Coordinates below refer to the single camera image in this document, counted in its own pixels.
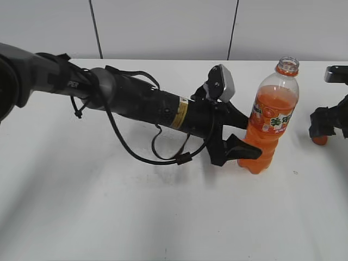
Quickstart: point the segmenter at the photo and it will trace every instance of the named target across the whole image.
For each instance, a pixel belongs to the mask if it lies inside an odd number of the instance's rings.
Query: black cable
[[[77,108],[77,106],[76,106],[76,102],[75,102],[75,98],[74,98],[74,96],[70,96],[70,101],[71,101],[71,104],[72,104],[72,106],[73,106],[73,108],[74,108],[74,110],[75,110],[75,115],[76,115],[76,117],[78,117],[79,119],[81,119],[82,118],[82,111],[87,107],[87,105],[91,102],[91,99],[90,98],[88,98],[88,100],[82,105],[82,107],[81,108]]]
[[[117,138],[120,140],[120,143],[122,144],[122,146],[125,148],[125,150],[130,155],[132,155],[137,160],[140,160],[144,163],[148,163],[148,164],[152,164],[152,165],[181,164],[181,160],[179,160],[179,159],[173,159],[173,160],[168,160],[168,161],[155,161],[155,160],[149,160],[149,159],[143,158],[143,157],[137,155],[135,152],[133,152],[132,149],[128,146],[128,144],[124,140],[119,128],[117,127],[115,119],[114,119],[112,112],[110,110],[110,106],[108,104],[108,101],[107,101],[102,89],[100,88],[98,77],[88,69],[81,69],[80,67],[78,67],[74,64],[71,64],[71,67],[76,69],[82,76],[84,76],[91,83],[92,87],[95,89],[95,91],[99,95],[99,97],[104,105],[105,112],[108,115],[109,121],[111,123],[111,126],[112,126]],[[186,158],[194,157],[195,155],[199,154],[206,147],[207,143],[209,142],[210,138],[212,137],[214,127],[215,127],[215,115],[214,115],[214,113],[212,113],[212,116],[213,116],[212,127],[210,129],[210,132],[209,132],[207,138],[204,140],[204,143],[195,152],[188,153],[188,155],[185,155]]]
[[[121,74],[121,75],[125,75],[125,76],[138,76],[138,75],[144,76],[144,77],[150,79],[156,85],[158,90],[161,90],[158,81],[156,81],[156,79],[153,78],[152,75],[147,73],[147,72],[144,72],[144,71],[121,71],[121,70],[116,69],[116,68],[109,66],[109,65],[107,65],[105,67],[105,69],[110,71],[111,73]]]
[[[153,137],[152,141],[151,141],[151,150],[153,152],[153,154],[159,158],[159,159],[162,159],[162,160],[170,160],[170,159],[175,159],[177,156],[179,156],[181,153],[183,153],[184,149],[185,149],[185,145],[187,143],[187,141],[189,140],[189,138],[191,137],[191,134],[188,133],[187,134],[187,137],[183,143],[183,145],[179,148],[179,150],[177,151],[177,153],[175,153],[172,157],[169,157],[169,158],[163,158],[162,156],[160,156],[158,154],[158,152],[156,151],[156,147],[155,147],[155,141],[157,139],[158,136],[160,136],[160,134],[162,133],[162,128],[160,125],[158,124],[155,124],[155,126],[159,129],[159,132]]]

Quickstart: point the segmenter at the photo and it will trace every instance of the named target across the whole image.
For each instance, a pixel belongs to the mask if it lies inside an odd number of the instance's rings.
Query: white wall
[[[104,58],[227,59],[237,0],[92,0]],[[240,0],[230,59],[348,60],[347,0]],[[0,42],[98,58],[88,0],[2,0]]]
[[[0,42],[31,52],[99,57],[87,0],[1,0]]]
[[[347,0],[241,0],[232,60],[348,60]]]
[[[225,60],[236,0],[93,1],[104,58]]]

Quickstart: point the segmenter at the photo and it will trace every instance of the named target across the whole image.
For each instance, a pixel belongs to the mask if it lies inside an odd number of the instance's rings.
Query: table surface
[[[81,67],[144,70],[163,90],[190,97],[208,71],[231,70],[232,103],[248,115],[275,61],[76,59]],[[271,166],[259,175],[236,161],[212,166],[206,150],[181,166],[133,159],[102,111],[77,119],[64,96],[35,92],[0,128],[0,260],[346,260],[348,141],[308,136],[309,115],[348,93],[303,61],[300,100]],[[155,126],[115,115],[129,145],[154,158]],[[224,136],[244,130],[227,127]],[[170,155],[185,134],[165,129]],[[190,151],[201,144],[192,138]]]

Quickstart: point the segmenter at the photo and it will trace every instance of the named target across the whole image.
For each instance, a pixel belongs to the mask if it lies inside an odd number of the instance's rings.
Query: robotic arm
[[[327,83],[345,83],[348,85],[348,66],[334,65],[326,69]],[[348,138],[348,95],[334,107],[319,107],[310,115],[309,136],[318,145],[327,142],[327,136],[335,135],[334,128],[342,130]]]
[[[246,129],[248,118],[229,101],[234,95],[231,73],[223,66],[214,66],[208,80],[192,95],[191,100],[161,91],[157,81],[146,72],[120,71],[106,66],[81,69],[68,62],[69,57],[47,53],[32,54],[0,43],[0,121],[14,106],[24,107],[33,91],[44,91],[71,97],[76,115],[84,108],[104,110],[115,134],[124,148],[136,159],[155,165],[183,164],[207,148],[212,164],[222,166],[232,159],[257,159],[262,151],[239,140],[232,134],[222,139],[223,125]],[[154,84],[134,78],[143,75]],[[74,97],[83,107],[77,109]],[[183,147],[170,159],[154,161],[135,154],[123,139],[111,113],[167,126],[203,139],[193,153],[182,153]]]

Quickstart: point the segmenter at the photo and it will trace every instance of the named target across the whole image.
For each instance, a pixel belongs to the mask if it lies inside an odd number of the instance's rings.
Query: plastic bottle
[[[239,166],[251,173],[259,174],[271,164],[278,140],[299,100],[299,86],[295,79],[299,65],[295,58],[281,58],[276,72],[264,79],[258,89],[244,141],[260,148],[262,155],[256,160],[238,160]]]

